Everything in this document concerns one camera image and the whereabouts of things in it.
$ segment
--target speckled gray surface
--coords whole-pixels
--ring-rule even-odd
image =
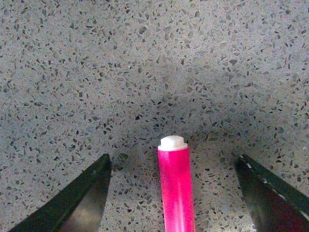
[[[189,141],[197,231],[254,231],[246,153],[309,195],[309,3],[0,3],[0,230],[102,153],[100,231],[163,232],[156,146]]]

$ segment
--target pink cylinder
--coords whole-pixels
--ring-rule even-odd
[[[166,232],[195,232],[189,148],[158,148]]]

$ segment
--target pink marker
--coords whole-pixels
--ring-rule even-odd
[[[166,232],[195,232],[190,153],[183,138],[171,135],[158,147]]]

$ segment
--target terrazzo countertop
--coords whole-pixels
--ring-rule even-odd
[[[309,196],[305,0],[5,0],[0,231],[103,153],[100,231],[163,232],[156,147],[191,149],[197,232],[251,232],[233,162]]]

